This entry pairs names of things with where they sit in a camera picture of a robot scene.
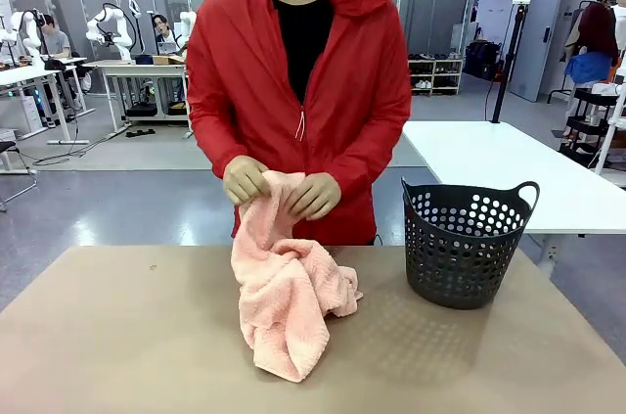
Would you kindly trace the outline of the person's left hand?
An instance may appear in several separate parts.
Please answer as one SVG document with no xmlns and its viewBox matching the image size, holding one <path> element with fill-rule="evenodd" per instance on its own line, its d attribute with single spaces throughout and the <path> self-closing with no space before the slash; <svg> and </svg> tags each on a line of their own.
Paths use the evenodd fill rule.
<svg viewBox="0 0 626 414">
<path fill-rule="evenodd" d="M 318 220 L 326 216 L 340 201 L 341 190 L 327 172 L 306 175 L 291 191 L 286 209 L 298 219 Z"/>
</svg>

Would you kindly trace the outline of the person's right hand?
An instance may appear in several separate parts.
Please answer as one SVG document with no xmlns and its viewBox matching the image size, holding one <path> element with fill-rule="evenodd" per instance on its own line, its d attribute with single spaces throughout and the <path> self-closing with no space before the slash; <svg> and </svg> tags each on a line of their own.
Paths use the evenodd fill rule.
<svg viewBox="0 0 626 414">
<path fill-rule="evenodd" d="M 270 194 L 270 186 L 264 177 L 267 170 L 263 163 L 248 156 L 237 156 L 227 164 L 222 184 L 234 206 Z"/>
</svg>

